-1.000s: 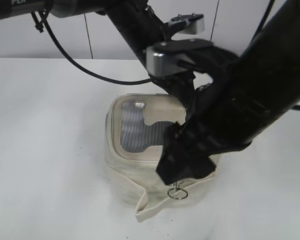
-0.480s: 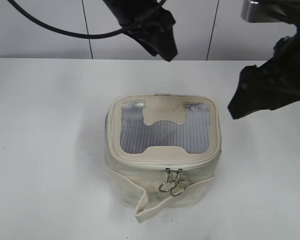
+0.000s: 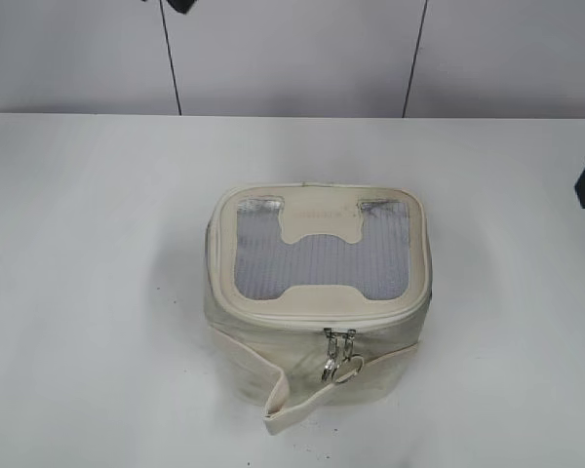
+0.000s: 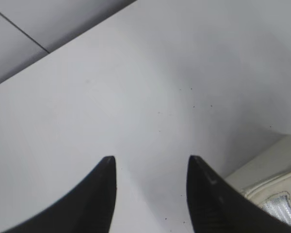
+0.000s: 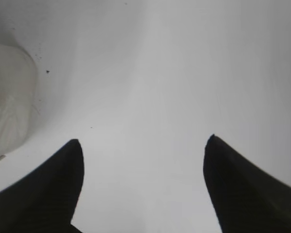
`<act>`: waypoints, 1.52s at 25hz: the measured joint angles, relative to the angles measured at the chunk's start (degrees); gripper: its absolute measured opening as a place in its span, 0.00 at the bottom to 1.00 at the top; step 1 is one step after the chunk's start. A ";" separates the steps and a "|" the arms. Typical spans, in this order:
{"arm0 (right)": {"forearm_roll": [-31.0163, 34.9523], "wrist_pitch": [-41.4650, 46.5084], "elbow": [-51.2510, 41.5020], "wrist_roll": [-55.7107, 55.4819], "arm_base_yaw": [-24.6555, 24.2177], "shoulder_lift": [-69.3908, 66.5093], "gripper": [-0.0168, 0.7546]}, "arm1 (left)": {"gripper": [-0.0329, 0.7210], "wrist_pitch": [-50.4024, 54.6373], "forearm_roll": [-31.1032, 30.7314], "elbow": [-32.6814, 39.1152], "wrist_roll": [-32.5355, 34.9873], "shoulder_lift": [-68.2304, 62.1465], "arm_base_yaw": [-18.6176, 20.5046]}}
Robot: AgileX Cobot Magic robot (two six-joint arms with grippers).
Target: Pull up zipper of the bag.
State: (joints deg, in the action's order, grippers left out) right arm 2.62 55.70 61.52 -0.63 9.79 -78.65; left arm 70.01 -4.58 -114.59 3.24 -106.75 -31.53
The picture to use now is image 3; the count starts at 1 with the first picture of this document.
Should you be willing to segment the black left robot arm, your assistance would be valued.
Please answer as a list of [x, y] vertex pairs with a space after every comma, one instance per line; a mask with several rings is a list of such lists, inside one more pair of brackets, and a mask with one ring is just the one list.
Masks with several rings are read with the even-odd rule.
[[158, 0], [157, 4], [162, 13], [165, 13], [167, 9], [175, 12], [179, 15], [188, 15], [193, 9], [197, 0]]

